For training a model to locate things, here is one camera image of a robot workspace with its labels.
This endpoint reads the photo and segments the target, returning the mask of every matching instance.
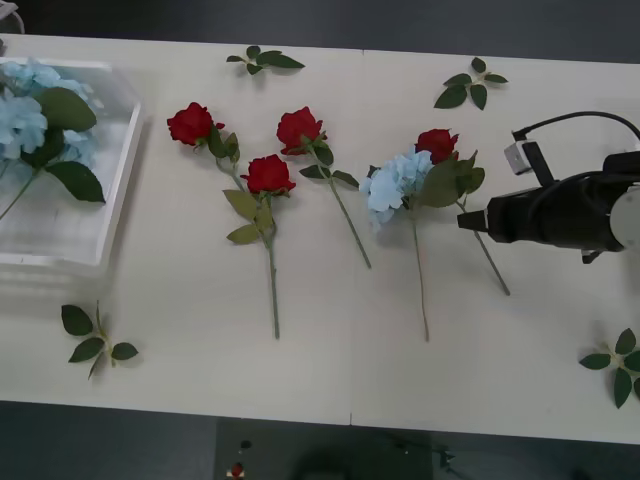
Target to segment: stem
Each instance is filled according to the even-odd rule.
[[[418,273],[420,274],[420,299],[422,304],[422,319],[424,320],[425,340],[429,341],[429,325],[427,323],[427,312],[424,306],[424,280],[422,278],[422,263],[420,262],[420,247],[418,246],[418,229],[416,219],[413,216],[413,210],[410,212],[411,229],[413,230],[413,241],[416,246],[416,258],[418,259]]]
[[[98,324],[98,334],[102,337],[102,339],[107,344],[107,353],[109,354],[109,358],[111,358],[111,366],[116,366],[116,361],[113,359],[111,354],[113,353],[113,346],[111,345],[111,339],[107,332],[102,328],[102,322],[100,321],[100,300],[96,302],[96,323]]]
[[[460,202],[456,202],[456,205],[458,205],[460,207],[460,210],[462,210],[462,213],[467,213],[467,210],[464,208],[464,205],[462,205]],[[507,284],[503,280],[502,275],[500,275],[500,272],[498,271],[498,267],[496,267],[496,264],[493,263],[493,258],[491,258],[491,255],[489,254],[489,250],[487,250],[487,247],[485,246],[484,242],[482,241],[482,238],[480,238],[480,234],[478,232],[476,232],[475,230],[473,231],[473,234],[476,236],[476,239],[478,240],[478,242],[480,242],[480,246],[482,247],[482,250],[484,251],[484,254],[487,257],[487,260],[489,260],[489,263],[491,264],[491,268],[493,268],[493,271],[495,272],[496,276],[498,277],[498,280],[500,281],[500,285],[502,286],[502,289],[504,290],[504,294],[507,297],[511,296],[511,292],[509,291],[509,287],[507,287]]]
[[[267,203],[269,205],[269,210],[271,211],[271,196],[266,196]],[[269,234],[263,232],[258,229],[260,232],[260,237],[262,238],[262,243],[264,243],[264,248],[269,252],[269,270],[271,272],[271,307],[273,308],[273,333],[276,337],[276,340],[280,340],[280,322],[278,320],[278,294],[276,291],[276,263],[273,258],[273,241],[276,236],[276,224],[273,223],[271,227],[271,232]]]
[[[5,160],[4,161],[4,167],[2,169],[2,172],[0,172],[0,179],[2,179],[2,177],[4,177],[4,174],[7,173],[7,168],[9,168],[9,165],[11,165],[12,160]]]
[[[271,305],[273,307],[273,332],[276,340],[280,339],[280,322],[278,321],[278,294],[276,292],[276,266],[273,258],[273,236],[266,243],[269,251],[269,269],[271,270]]]
[[[313,157],[316,160],[316,164],[318,165],[320,174],[324,177],[325,180],[329,181],[329,186],[331,187],[333,196],[336,197],[336,200],[338,201],[338,205],[340,205],[340,209],[342,210],[344,217],[347,219],[347,222],[349,223],[349,228],[351,228],[351,233],[353,233],[353,237],[356,239],[356,243],[358,244],[360,253],[362,253],[362,257],[364,258],[364,263],[367,264],[367,268],[371,268],[371,262],[369,261],[367,252],[365,252],[364,246],[362,245],[362,242],[360,241],[360,237],[358,236],[358,232],[356,231],[356,227],[353,225],[353,222],[351,221],[351,217],[349,217],[349,213],[347,212],[347,209],[345,208],[344,203],[342,203],[342,199],[340,198],[340,195],[338,195],[338,191],[336,190],[336,185],[335,185],[335,182],[333,181],[333,177],[326,176],[323,168],[327,168],[327,167],[318,159],[318,156],[316,155],[316,151],[314,150],[313,146],[310,145],[309,147],[311,152],[313,153]]]
[[[218,165],[218,168],[220,169],[220,171],[221,171],[222,173],[225,173],[225,174],[229,175],[229,176],[233,179],[233,181],[236,183],[236,186],[238,187],[238,189],[239,189],[241,192],[244,192],[244,191],[245,191],[245,189],[244,189],[244,185],[242,185],[242,182],[240,181],[240,179],[239,179],[239,178],[238,178],[238,176],[236,175],[236,168],[235,168],[235,166],[233,166],[231,170],[229,170],[229,169],[227,169],[227,168],[224,168],[224,167],[222,166],[222,163],[220,163],[220,159],[219,159],[218,157],[216,157],[216,165]]]
[[[14,198],[13,201],[7,207],[7,209],[4,212],[2,212],[2,215],[0,215],[0,220],[2,220],[7,213],[9,213],[9,210],[11,210],[11,207],[13,207],[16,204],[16,202],[20,199],[22,194],[27,190],[27,188],[29,188],[29,185],[31,185],[31,183],[36,179],[36,176],[38,175],[38,173],[39,173],[38,170],[35,170],[33,172],[33,174],[31,175],[31,178],[27,180],[27,183],[24,184],[24,186],[18,192],[18,195],[16,195],[16,198]]]

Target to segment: green leaf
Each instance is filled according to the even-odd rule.
[[[256,218],[258,205],[255,198],[248,192],[240,190],[223,190],[224,196],[238,214],[250,222]]]
[[[66,88],[48,88],[34,97],[42,106],[49,128],[84,132],[92,128],[97,119],[89,105]]]
[[[502,75],[496,75],[495,73],[490,73],[489,75],[484,77],[484,79],[487,82],[492,82],[492,83],[509,83],[509,80],[504,78]]]
[[[227,235],[227,238],[236,245],[247,245],[258,240],[258,238],[260,238],[260,232],[253,224],[245,225],[231,232]]]
[[[620,355],[626,355],[627,353],[631,353],[634,348],[636,348],[636,336],[633,334],[630,328],[627,328],[618,337],[618,342],[616,343],[616,353],[619,353]]]
[[[131,345],[130,343],[122,342],[114,345],[113,351],[111,352],[111,358],[116,360],[129,360],[130,358],[135,357],[138,354],[138,350],[136,347]]]
[[[458,175],[459,177],[471,175],[471,171],[473,170],[475,161],[475,158],[470,158],[469,160],[458,160],[455,167],[456,175]]]
[[[453,159],[437,164],[424,179],[418,200],[428,207],[442,208],[453,205],[458,198],[456,162]]]
[[[102,185],[93,172],[83,164],[58,162],[44,169],[60,180],[77,200],[105,203]]]
[[[22,152],[20,157],[31,168],[39,169],[56,158],[64,150],[64,133],[60,128],[50,128],[44,132],[44,143],[33,153]]]
[[[254,65],[253,63],[247,63],[247,72],[249,72],[251,75],[255,75],[260,70],[262,70],[261,66]]]
[[[616,407],[620,408],[629,398],[631,393],[631,376],[626,370],[618,368],[616,370],[616,379],[613,382],[613,397],[616,401]]]
[[[215,125],[211,125],[211,131],[209,132],[209,137],[207,138],[207,145],[209,147],[209,151],[214,157],[224,158],[227,156],[227,149],[224,143],[222,143],[220,130],[218,130]]]
[[[478,73],[484,73],[485,70],[487,69],[487,64],[484,63],[484,60],[478,57],[471,60],[471,66]]]
[[[333,153],[331,152],[329,146],[327,146],[327,148],[316,147],[314,150],[316,152],[316,157],[318,157],[318,160],[320,160],[320,163],[326,165],[327,167],[333,165]]]
[[[455,108],[462,105],[467,98],[467,89],[463,85],[452,85],[448,87],[436,100],[434,108]]]
[[[69,359],[69,363],[84,362],[95,357],[104,347],[104,340],[100,337],[92,337],[86,339],[73,351],[73,355]]]
[[[479,189],[482,186],[482,183],[484,182],[484,177],[485,177],[484,168],[475,167],[473,170],[471,170],[471,176],[467,182],[467,188],[465,192],[467,194],[470,194],[475,192],[477,189]]]
[[[249,57],[251,60],[256,58],[258,55],[260,55],[260,47],[259,46],[251,45],[249,48],[247,48],[247,57]]]
[[[91,378],[91,375],[93,375],[93,372],[96,370],[96,368],[98,368],[98,364],[100,363],[100,360],[102,360],[103,358],[104,358],[104,351],[100,352],[100,355],[96,357],[96,359],[93,362],[93,365],[91,365],[91,370],[89,370],[89,376],[87,377],[87,380]]]
[[[333,178],[337,178],[338,180],[342,180],[344,183],[351,185],[354,188],[360,188],[360,184],[358,181],[353,178],[353,176],[347,172],[342,172],[340,170],[336,170],[333,172]]]
[[[471,99],[473,103],[476,104],[480,110],[484,110],[484,107],[487,105],[487,87],[484,85],[472,85],[469,88],[469,92],[471,93]]]
[[[580,360],[580,365],[589,370],[602,370],[611,363],[611,355],[608,353],[592,353]]]
[[[327,178],[331,177],[331,170],[328,168],[322,167],[322,172],[325,174]],[[325,178],[320,173],[320,167],[318,165],[311,165],[310,167],[303,168],[300,170],[300,175],[307,178],[318,178],[320,180],[324,180]]]
[[[627,355],[624,359],[624,366],[634,372],[640,372],[640,351]]]
[[[459,73],[454,75],[449,80],[444,82],[444,86],[450,87],[452,85],[469,85],[471,83],[471,76],[467,73]]]
[[[304,68],[304,65],[278,51],[263,52],[256,59],[258,65],[271,65],[279,68]]]
[[[63,305],[61,310],[62,324],[69,335],[84,337],[93,332],[93,322],[80,307]]]
[[[256,216],[256,226],[261,232],[266,232],[273,225],[273,216],[271,214],[271,207],[269,201],[266,198],[260,202],[260,210]]]
[[[374,167],[373,165],[369,165],[369,173],[367,173],[367,178],[371,178],[371,176],[380,170],[380,167]]]

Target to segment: artificial flower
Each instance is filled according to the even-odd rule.
[[[309,107],[294,113],[285,113],[278,124],[278,139],[285,144],[280,153],[283,155],[302,155],[306,153],[302,137],[316,140],[322,130],[322,120],[316,121]]]
[[[89,168],[93,166],[93,154],[96,151],[96,142],[93,135],[65,130],[64,143],[64,150],[58,157],[60,161],[79,162]]]
[[[7,62],[0,68],[7,77],[13,79],[15,87],[24,95],[34,95],[46,88],[62,87],[71,90],[84,101],[89,100],[86,85],[76,80],[64,79],[53,67],[31,58],[24,65]]]
[[[180,110],[173,118],[167,120],[171,138],[193,146],[206,143],[213,124],[207,107],[196,102],[191,102],[186,110]],[[215,127],[221,130],[224,128],[224,123],[216,123]]]
[[[14,97],[9,89],[0,95],[0,157],[20,158],[44,143],[47,119],[31,97]]]
[[[420,134],[416,143],[416,152],[423,150],[431,152],[431,162],[437,165],[449,158],[456,148],[457,141],[458,135],[452,137],[449,130],[435,128]]]
[[[407,154],[396,155],[374,171],[371,178],[360,182],[360,191],[369,194],[367,206],[375,231],[391,220],[405,199],[420,192],[431,168],[431,153],[426,150],[416,152],[415,147],[411,147]]]
[[[249,163],[249,175],[240,175],[247,180],[251,193],[269,192],[272,195],[289,193],[296,186],[289,180],[287,164],[277,155],[256,158]]]

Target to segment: loose leaf cluster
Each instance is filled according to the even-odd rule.
[[[283,55],[280,50],[262,52],[259,46],[252,45],[247,48],[246,54],[247,58],[231,55],[227,57],[227,62],[243,62],[251,75],[255,75],[266,67],[304,68],[303,64]]]
[[[447,160],[435,165],[424,180],[418,197],[420,204],[435,208],[448,207],[463,195],[480,188],[485,171],[475,166],[477,154],[476,150],[468,160],[458,160],[457,155],[450,155]]]
[[[470,95],[476,107],[484,110],[487,104],[487,87],[484,83],[489,82],[492,85],[508,83],[502,75],[487,72],[487,64],[478,57],[471,61],[471,68],[478,74],[477,78],[473,80],[468,73],[459,73],[451,77],[444,82],[447,88],[436,100],[435,108],[458,107],[464,103],[467,95]]]
[[[107,336],[100,321],[100,306],[96,305],[96,325],[89,318],[89,315],[80,307],[75,305],[62,306],[62,324],[69,335],[85,338],[73,351],[69,363],[85,362],[95,358],[89,377],[95,372],[97,366],[104,358],[105,354],[111,357],[111,366],[115,367],[116,360],[124,361],[135,357],[138,354],[136,347],[130,343],[118,343],[111,346],[111,340]]]
[[[620,408],[629,398],[633,388],[640,398],[640,350],[636,348],[636,336],[627,328],[618,337],[615,353],[608,347],[607,352],[592,353],[580,360],[580,365],[589,370],[602,370],[611,365],[616,366],[616,376],[613,383],[613,398],[616,407]]]
[[[64,149],[64,130],[85,132],[97,119],[91,108],[71,90],[54,87],[34,97],[47,119],[44,144],[33,153],[23,153],[21,159],[34,176],[41,170],[56,177],[77,200],[104,203],[100,182],[89,168],[78,162],[54,162]]]

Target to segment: rose stem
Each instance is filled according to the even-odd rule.
[[[344,204],[342,203],[342,199],[340,198],[340,195],[338,195],[338,191],[336,190],[336,185],[333,181],[333,177],[327,177],[324,173],[323,168],[327,168],[319,159],[318,156],[316,155],[316,151],[314,150],[313,147],[311,147],[311,152],[313,153],[313,157],[316,160],[316,163],[318,165],[318,169],[320,170],[320,174],[324,177],[325,180],[329,180],[329,186],[331,187],[331,191],[333,192],[333,196],[336,197],[336,200],[338,201],[338,205],[340,205],[340,209],[342,210],[342,213],[344,214],[345,218],[347,219],[347,222],[349,222],[349,227],[351,228],[351,233],[353,233],[354,238],[356,239],[356,243],[358,244],[358,248],[360,249],[360,253],[362,253],[362,257],[364,258],[364,263],[367,264],[367,268],[371,268],[371,262],[369,261],[369,257],[367,256],[367,252],[364,251],[364,246],[362,246],[362,242],[360,241],[360,237],[358,236],[358,232],[356,232],[356,227],[353,225],[353,222],[351,221],[351,217],[349,217],[349,213],[347,212],[347,209],[345,208]]]
[[[233,179],[233,181],[236,183],[236,186],[238,187],[238,189],[240,189],[241,192],[245,191],[244,190],[244,185],[242,185],[242,182],[240,181],[240,179],[236,175],[235,167],[232,170],[228,170],[228,169],[224,168],[222,166],[222,163],[220,163],[220,159],[218,157],[216,157],[216,165],[218,165],[218,169],[222,173],[226,173],[227,175],[229,175]]]
[[[418,259],[418,273],[420,275],[420,298],[422,303],[422,319],[424,320],[424,333],[425,339],[429,341],[429,325],[427,324],[427,312],[424,307],[424,280],[422,278],[422,263],[420,262],[420,247],[418,246],[418,229],[416,225],[416,218],[413,214],[413,210],[409,213],[411,219],[411,229],[413,230],[413,241],[416,246],[416,258]]]
[[[278,321],[278,294],[276,292],[276,266],[273,258],[273,239],[272,236],[267,250],[269,251],[269,268],[271,270],[271,303],[273,307],[273,331],[276,340],[280,339],[280,322]]]
[[[271,211],[271,197],[267,196],[267,202],[269,204],[269,210]],[[266,234],[260,232],[260,236],[262,237],[262,242],[264,243],[265,248],[269,252],[269,269],[271,271],[271,306],[273,308],[273,331],[276,337],[276,340],[280,339],[280,322],[278,321],[278,294],[276,291],[276,264],[273,258],[273,241],[276,237],[276,225],[273,224],[273,229],[271,230],[271,235],[267,237]]]
[[[18,192],[18,195],[16,195],[16,198],[14,198],[13,201],[7,207],[7,209],[4,212],[2,212],[2,215],[0,215],[0,220],[2,220],[7,213],[9,213],[9,210],[11,210],[11,207],[13,207],[16,204],[16,202],[20,199],[22,194],[27,190],[27,188],[29,188],[29,185],[31,185],[31,183],[36,179],[38,172],[39,170],[34,170],[33,174],[31,175],[31,178],[27,180],[27,183],[25,183],[24,186],[20,189],[20,191]]]
[[[456,202],[456,205],[458,205],[460,207],[460,210],[462,210],[462,213],[467,213],[467,210],[464,208],[464,205],[462,205],[460,202]],[[491,264],[491,268],[493,268],[493,271],[495,272],[496,276],[498,277],[498,280],[500,281],[500,285],[502,285],[502,289],[504,290],[504,294],[507,297],[511,296],[511,292],[509,291],[509,287],[507,287],[507,284],[502,279],[502,275],[500,275],[500,272],[498,271],[498,267],[496,267],[496,264],[493,262],[493,258],[491,258],[491,255],[489,254],[489,250],[487,250],[487,247],[485,246],[484,242],[482,241],[482,238],[480,237],[480,234],[478,232],[476,232],[475,230],[473,231],[473,234],[476,236],[476,239],[478,240],[478,242],[480,242],[480,246],[482,247],[482,250],[484,251],[484,254],[487,257],[487,260],[489,260],[489,263]]]

